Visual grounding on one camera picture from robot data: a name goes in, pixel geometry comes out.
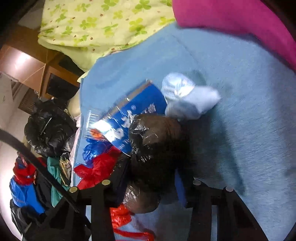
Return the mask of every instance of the wooden furniture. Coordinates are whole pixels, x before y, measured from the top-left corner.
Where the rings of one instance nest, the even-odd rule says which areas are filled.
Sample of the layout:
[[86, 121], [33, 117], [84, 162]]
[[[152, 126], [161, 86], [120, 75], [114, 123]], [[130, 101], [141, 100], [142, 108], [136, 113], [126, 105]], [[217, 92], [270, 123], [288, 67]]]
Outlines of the wooden furniture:
[[83, 71], [69, 57], [37, 41], [36, 30], [17, 25], [0, 50], [0, 71], [37, 91], [39, 97], [67, 99], [78, 90]]

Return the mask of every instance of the blue package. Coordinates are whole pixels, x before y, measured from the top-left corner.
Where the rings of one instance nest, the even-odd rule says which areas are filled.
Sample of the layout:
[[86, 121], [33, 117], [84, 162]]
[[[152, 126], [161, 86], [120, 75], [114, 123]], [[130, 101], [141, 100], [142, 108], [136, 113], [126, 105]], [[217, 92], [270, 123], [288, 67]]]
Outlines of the blue package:
[[85, 160], [87, 167], [93, 167], [92, 159], [108, 151], [112, 144], [109, 141], [93, 140], [90, 138], [87, 138], [86, 141], [89, 144], [83, 149], [83, 160]]
[[93, 129], [98, 130], [112, 145], [129, 155], [132, 148], [128, 139], [128, 128], [134, 117], [143, 113], [164, 115], [166, 106], [161, 91], [151, 81], [145, 81], [103, 115], [90, 110], [86, 132], [90, 134]]

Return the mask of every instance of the blue bed sheet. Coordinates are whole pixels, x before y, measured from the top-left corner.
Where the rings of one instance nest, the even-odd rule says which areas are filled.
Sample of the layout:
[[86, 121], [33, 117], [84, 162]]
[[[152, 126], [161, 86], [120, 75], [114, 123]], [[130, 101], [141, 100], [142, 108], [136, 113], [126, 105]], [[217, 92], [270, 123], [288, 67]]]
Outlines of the blue bed sheet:
[[[283, 240], [296, 221], [295, 73], [253, 38], [171, 24], [129, 50], [97, 60], [81, 85], [82, 123], [90, 108], [108, 109], [145, 79], [160, 88], [170, 72], [222, 96], [212, 111], [186, 124], [195, 176], [212, 187], [233, 186], [267, 238]], [[84, 163], [86, 145], [81, 138], [76, 163]], [[150, 229], [157, 240], [185, 241], [190, 217], [172, 191], [157, 210], [135, 215], [124, 229]]]

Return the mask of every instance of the black cable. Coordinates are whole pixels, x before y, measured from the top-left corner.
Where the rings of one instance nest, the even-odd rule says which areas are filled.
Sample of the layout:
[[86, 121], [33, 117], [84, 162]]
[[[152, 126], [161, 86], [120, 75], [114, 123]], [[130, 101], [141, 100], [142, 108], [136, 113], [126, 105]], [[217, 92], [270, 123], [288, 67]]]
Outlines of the black cable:
[[81, 215], [81, 217], [85, 221], [85, 225], [89, 229], [91, 228], [91, 223], [89, 222], [85, 214], [81, 213], [71, 195], [62, 187], [61, 184], [58, 183], [58, 181], [48, 172], [48, 170], [40, 163], [40, 161], [33, 155], [33, 153], [31, 153], [28, 148], [25, 147], [23, 143], [21, 143], [18, 139], [2, 129], [0, 129], [0, 141], [5, 142], [6, 144], [19, 151], [26, 158], [26, 160], [28, 160], [34, 167], [36, 167], [36, 169], [42, 174], [42, 176], [44, 176], [44, 178], [63, 195], [63, 197], [74, 209], [74, 211]]

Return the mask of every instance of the magenta blanket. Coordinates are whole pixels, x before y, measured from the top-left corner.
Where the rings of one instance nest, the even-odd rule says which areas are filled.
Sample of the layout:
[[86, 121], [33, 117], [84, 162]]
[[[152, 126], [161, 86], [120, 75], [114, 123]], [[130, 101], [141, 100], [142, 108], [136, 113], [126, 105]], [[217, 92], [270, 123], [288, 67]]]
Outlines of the magenta blanket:
[[296, 42], [281, 20], [260, 0], [173, 0], [181, 27], [251, 33], [296, 70]]

